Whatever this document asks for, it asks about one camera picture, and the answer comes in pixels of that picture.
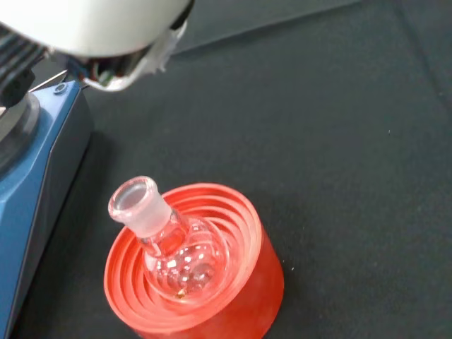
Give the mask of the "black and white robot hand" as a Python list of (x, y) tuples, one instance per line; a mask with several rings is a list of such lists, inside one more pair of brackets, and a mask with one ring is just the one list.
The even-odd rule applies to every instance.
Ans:
[(116, 92), (165, 70), (193, 1), (2, 1), (1, 89), (40, 57)]

